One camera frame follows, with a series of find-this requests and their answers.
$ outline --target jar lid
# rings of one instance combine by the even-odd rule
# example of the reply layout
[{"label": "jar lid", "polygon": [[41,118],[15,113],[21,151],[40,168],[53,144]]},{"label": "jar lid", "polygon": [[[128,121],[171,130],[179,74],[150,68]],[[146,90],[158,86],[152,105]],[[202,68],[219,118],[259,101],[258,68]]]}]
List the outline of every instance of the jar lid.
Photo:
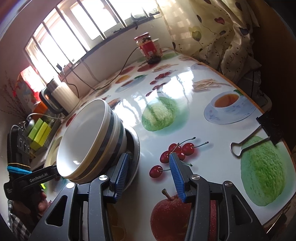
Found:
[{"label": "jar lid", "polygon": [[142,35],[140,35],[138,37],[135,37],[134,40],[139,40],[139,39],[142,39],[142,38],[148,37],[148,36],[149,36],[149,33],[144,33],[144,34],[142,34]]}]

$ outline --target screw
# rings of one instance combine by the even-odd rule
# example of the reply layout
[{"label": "screw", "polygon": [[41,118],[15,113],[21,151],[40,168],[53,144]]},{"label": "screw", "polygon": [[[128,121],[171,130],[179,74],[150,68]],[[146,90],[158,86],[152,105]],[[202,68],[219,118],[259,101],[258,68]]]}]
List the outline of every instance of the screw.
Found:
[{"label": "screw", "polygon": [[106,175],[101,175],[101,176],[99,176],[99,179],[100,179],[101,181],[106,181],[106,180],[108,179],[108,176],[106,176]]},{"label": "screw", "polygon": [[231,181],[225,181],[224,184],[226,187],[229,187],[229,188],[233,186],[233,183]]},{"label": "screw", "polygon": [[200,175],[193,174],[193,175],[191,176],[191,178],[192,178],[193,180],[195,180],[195,181],[198,181],[198,180],[200,179]]},{"label": "screw", "polygon": [[67,183],[66,187],[69,188],[69,189],[71,189],[71,188],[75,187],[75,183],[72,183],[72,182],[71,183]]}]

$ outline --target blue rubber band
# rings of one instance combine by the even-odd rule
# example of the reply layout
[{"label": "blue rubber band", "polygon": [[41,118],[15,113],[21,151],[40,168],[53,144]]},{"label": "blue rubber band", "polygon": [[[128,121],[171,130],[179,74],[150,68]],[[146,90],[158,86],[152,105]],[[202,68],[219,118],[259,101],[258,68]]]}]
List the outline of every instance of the blue rubber band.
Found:
[{"label": "blue rubber band", "polygon": [[25,174],[25,175],[32,173],[31,171],[27,171],[18,167],[11,167],[11,166],[7,167],[7,171],[12,173],[17,173],[17,174]]}]

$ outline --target window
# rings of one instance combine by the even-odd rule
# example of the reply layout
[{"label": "window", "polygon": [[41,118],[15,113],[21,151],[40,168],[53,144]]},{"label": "window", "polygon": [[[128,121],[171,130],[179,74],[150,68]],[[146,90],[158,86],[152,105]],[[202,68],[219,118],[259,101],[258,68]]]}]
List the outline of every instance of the window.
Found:
[{"label": "window", "polygon": [[135,21],[159,14],[155,0],[63,0],[44,19],[25,50],[48,83],[98,43]]}]

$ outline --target kettle handle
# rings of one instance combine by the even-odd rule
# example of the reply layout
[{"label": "kettle handle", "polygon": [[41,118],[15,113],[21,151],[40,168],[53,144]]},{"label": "kettle handle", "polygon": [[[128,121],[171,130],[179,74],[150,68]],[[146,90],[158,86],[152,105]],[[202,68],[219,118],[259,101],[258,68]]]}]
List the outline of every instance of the kettle handle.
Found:
[{"label": "kettle handle", "polygon": [[[52,103],[57,107],[54,107],[46,98],[46,95],[48,96],[48,98],[52,101]],[[56,101],[56,99],[52,96],[50,90],[45,87],[43,90],[40,91],[39,93],[39,98],[41,99],[41,101],[47,106],[47,108],[54,114],[60,114],[60,113],[64,113],[65,114],[65,110],[64,108]]]}]

